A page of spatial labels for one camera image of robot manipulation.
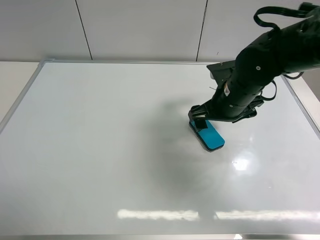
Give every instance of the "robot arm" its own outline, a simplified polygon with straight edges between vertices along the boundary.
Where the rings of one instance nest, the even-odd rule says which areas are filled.
[[[212,99],[189,111],[198,132],[207,128],[206,120],[237,122],[257,115],[256,107],[275,98],[262,96],[262,90],[281,74],[302,72],[320,67],[320,7],[303,3],[299,10],[268,6],[254,15],[262,27],[272,27],[243,49],[234,61],[208,65],[217,82]],[[275,23],[264,22],[259,14],[279,14],[306,18],[280,29]]]

